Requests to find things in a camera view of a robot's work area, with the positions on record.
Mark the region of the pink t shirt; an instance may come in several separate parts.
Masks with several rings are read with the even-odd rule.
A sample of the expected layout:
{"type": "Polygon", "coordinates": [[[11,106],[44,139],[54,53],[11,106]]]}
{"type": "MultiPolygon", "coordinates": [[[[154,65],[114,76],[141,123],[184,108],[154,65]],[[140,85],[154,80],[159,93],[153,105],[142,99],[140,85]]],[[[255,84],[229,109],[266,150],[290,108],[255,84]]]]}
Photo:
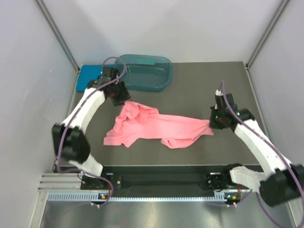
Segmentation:
{"type": "Polygon", "coordinates": [[[168,148],[180,149],[204,135],[214,135],[209,120],[160,114],[156,108],[127,101],[106,134],[104,145],[129,148],[138,139],[160,139],[168,148]]]}

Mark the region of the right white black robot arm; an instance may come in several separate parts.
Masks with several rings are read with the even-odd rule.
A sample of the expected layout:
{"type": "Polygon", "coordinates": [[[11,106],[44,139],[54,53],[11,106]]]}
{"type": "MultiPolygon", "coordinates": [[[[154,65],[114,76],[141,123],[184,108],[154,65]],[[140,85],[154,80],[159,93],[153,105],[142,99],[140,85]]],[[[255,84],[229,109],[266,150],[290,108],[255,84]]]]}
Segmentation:
{"type": "Polygon", "coordinates": [[[294,165],[261,131],[253,115],[246,109],[237,112],[244,123],[238,122],[229,112],[211,108],[210,127],[230,128],[255,156],[262,172],[250,170],[240,163],[223,168],[219,177],[207,175],[210,188],[222,190],[240,184],[260,195],[270,207],[304,196],[304,167],[294,165]]]}

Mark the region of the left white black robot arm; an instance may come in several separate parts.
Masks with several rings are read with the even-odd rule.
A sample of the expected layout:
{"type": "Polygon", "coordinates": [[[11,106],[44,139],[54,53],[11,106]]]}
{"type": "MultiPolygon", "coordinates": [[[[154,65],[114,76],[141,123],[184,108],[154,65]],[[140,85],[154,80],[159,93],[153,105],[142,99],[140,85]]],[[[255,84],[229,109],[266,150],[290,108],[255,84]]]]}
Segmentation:
{"type": "Polygon", "coordinates": [[[53,145],[57,156],[56,168],[62,171],[61,162],[66,161],[82,171],[83,190],[111,187],[103,165],[91,154],[91,147],[86,139],[90,121],[107,98],[111,98],[114,106],[123,105],[130,99],[123,81],[119,80],[105,87],[101,87],[102,84],[101,81],[91,81],[72,113],[62,123],[56,123],[52,127],[53,145]]]}

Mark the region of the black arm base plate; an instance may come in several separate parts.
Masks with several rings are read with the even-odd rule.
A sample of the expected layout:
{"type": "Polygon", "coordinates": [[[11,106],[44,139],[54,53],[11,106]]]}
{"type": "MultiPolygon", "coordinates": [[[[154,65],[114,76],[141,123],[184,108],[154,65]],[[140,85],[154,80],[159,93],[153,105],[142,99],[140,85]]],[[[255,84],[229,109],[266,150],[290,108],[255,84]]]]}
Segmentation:
{"type": "Polygon", "coordinates": [[[220,174],[224,166],[213,165],[145,165],[105,166],[102,177],[116,190],[132,186],[197,185],[202,189],[224,189],[227,181],[220,174]]]}

